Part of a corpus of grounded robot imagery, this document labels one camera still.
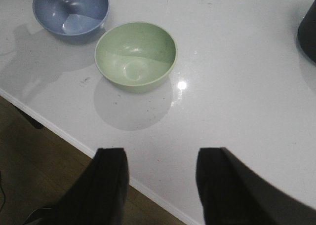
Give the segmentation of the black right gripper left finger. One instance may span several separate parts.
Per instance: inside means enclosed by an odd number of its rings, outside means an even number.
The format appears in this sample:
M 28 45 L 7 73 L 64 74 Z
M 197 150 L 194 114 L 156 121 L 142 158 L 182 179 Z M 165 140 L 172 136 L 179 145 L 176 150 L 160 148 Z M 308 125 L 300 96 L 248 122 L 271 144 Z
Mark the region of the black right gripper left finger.
M 24 223 L 120 225 L 128 183 L 124 149 L 98 149 L 78 180 L 55 205 L 34 210 Z

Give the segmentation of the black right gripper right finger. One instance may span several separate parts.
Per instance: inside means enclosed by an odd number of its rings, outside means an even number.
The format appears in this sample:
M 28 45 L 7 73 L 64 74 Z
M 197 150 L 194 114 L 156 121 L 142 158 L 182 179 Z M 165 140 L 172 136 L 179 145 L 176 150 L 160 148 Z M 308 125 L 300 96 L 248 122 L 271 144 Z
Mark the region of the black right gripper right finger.
M 207 225 L 314 225 L 315 209 L 268 183 L 226 148 L 200 148 L 197 188 Z

